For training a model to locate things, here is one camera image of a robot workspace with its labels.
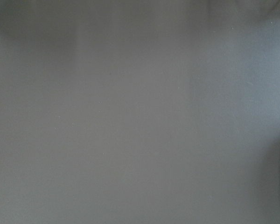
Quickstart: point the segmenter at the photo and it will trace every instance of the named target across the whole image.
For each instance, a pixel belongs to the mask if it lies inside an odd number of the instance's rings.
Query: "gray background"
[[[280,9],[0,4],[0,224],[280,223]]]

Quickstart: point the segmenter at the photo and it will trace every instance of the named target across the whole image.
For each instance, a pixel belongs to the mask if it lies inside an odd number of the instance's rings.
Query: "gray surface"
[[[280,16],[255,15],[0,6],[0,224],[280,223]]]

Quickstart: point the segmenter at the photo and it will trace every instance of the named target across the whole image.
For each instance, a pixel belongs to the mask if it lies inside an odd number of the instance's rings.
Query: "matte surface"
[[[0,224],[280,223],[280,10],[245,2],[0,5]]]

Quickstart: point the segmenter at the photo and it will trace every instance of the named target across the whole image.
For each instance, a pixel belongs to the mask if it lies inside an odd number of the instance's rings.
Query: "smooth gray tabletop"
[[[279,224],[280,13],[230,2],[0,4],[0,224]]]

